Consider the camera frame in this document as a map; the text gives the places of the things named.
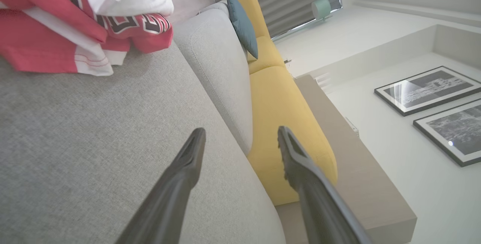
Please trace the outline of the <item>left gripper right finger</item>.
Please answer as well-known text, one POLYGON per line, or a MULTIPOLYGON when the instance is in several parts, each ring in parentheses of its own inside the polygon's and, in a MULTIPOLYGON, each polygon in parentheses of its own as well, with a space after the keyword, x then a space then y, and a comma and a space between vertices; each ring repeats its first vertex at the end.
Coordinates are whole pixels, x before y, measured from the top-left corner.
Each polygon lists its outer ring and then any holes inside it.
POLYGON ((284 177, 298 193, 310 244, 371 244, 366 230, 287 126, 278 128, 284 177))

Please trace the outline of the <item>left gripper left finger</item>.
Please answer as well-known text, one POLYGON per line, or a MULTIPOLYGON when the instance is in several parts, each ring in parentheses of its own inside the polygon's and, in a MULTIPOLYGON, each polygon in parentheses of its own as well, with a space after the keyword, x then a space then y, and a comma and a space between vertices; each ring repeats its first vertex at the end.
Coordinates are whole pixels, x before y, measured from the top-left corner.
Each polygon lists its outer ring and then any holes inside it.
POLYGON ((178 244, 191 190, 197 184, 206 130, 192 131, 117 239, 118 244, 178 244))

